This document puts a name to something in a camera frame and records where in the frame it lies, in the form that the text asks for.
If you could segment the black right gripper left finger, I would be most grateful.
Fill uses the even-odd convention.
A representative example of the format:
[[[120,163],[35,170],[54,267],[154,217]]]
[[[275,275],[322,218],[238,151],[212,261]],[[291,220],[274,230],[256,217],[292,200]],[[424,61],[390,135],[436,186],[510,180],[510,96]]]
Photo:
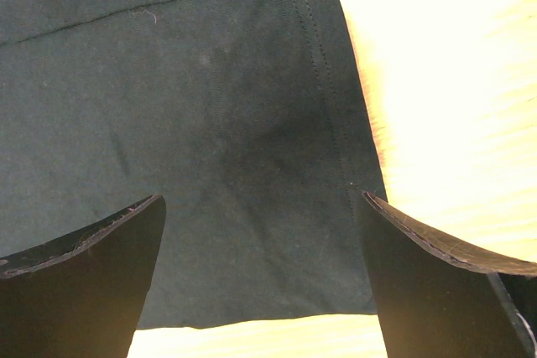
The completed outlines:
[[[1,259],[1,355],[125,357],[149,292],[166,204],[144,198]]]

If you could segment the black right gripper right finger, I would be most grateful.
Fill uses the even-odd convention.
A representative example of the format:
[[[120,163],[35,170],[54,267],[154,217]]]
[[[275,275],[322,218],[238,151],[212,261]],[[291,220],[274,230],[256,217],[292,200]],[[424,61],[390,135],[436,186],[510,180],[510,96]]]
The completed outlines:
[[[534,357],[536,265],[428,226],[368,192],[360,241],[389,357]]]

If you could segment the black t shirt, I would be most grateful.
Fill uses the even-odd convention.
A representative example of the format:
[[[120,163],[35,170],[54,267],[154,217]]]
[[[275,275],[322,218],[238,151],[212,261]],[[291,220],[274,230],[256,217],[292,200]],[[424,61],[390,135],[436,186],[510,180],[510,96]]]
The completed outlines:
[[[140,326],[371,314],[384,192],[339,0],[1,0],[1,253],[147,195]]]

